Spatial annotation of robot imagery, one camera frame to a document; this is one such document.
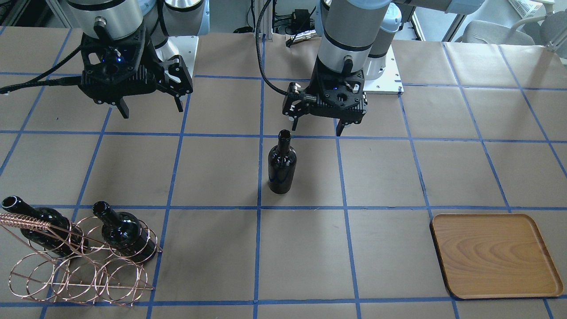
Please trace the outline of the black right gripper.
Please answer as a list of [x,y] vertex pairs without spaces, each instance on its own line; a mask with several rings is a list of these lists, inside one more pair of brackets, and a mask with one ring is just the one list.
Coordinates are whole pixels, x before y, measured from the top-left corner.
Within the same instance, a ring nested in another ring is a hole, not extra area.
[[125,96],[158,90],[174,97],[178,112],[183,113],[184,95],[193,93],[193,80],[182,56],[161,61],[143,24],[133,34],[110,43],[83,34],[81,57],[81,91],[95,102],[115,103],[124,119],[129,119]]

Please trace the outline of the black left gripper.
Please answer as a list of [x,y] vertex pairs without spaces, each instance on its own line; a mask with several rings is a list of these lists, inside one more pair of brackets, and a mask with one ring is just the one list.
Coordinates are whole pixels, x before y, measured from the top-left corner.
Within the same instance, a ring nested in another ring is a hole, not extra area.
[[350,124],[359,124],[367,113],[365,78],[362,70],[343,75],[325,66],[314,67],[308,87],[291,82],[282,103],[282,114],[291,117],[292,131],[299,118],[310,114],[338,119],[335,136],[340,137]]

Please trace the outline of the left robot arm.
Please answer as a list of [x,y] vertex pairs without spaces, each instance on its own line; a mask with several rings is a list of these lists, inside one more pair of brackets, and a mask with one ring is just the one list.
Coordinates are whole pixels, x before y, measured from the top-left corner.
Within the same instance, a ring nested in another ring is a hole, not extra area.
[[282,113],[295,131],[304,115],[338,120],[336,135],[367,113],[366,81],[383,74],[388,50],[402,24],[399,4],[468,15],[482,0],[320,1],[321,43],[308,86],[289,84]]

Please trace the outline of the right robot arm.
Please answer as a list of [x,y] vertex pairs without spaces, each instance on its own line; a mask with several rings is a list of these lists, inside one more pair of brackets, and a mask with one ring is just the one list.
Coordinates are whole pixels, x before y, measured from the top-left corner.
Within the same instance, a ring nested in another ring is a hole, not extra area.
[[84,69],[77,85],[97,104],[115,106],[129,117],[126,96],[160,91],[174,98],[193,92],[186,61],[173,37],[206,35],[208,0],[70,0],[83,30]]

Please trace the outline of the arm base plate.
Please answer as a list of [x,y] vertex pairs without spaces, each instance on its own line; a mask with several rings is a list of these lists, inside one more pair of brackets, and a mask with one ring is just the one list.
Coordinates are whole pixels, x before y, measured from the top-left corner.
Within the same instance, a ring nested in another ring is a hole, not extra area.
[[176,55],[182,56],[190,76],[193,77],[199,40],[198,36],[169,37],[164,44],[158,44],[156,53],[162,61]]
[[404,92],[392,46],[389,47],[385,56],[367,57],[363,71],[365,93],[399,94]]

